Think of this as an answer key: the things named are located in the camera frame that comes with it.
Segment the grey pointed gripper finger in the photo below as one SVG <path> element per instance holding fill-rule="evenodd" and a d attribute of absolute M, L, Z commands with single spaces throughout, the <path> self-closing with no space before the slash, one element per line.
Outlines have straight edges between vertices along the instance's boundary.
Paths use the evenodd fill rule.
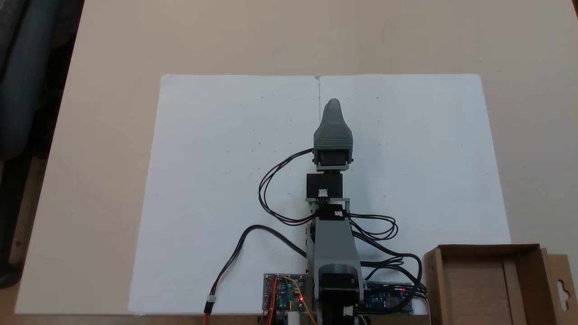
<path fill-rule="evenodd" d="M 345 124 L 345 119 L 341 110 L 341 104 L 339 99 L 330 99 L 324 109 L 322 114 L 322 124 Z"/>

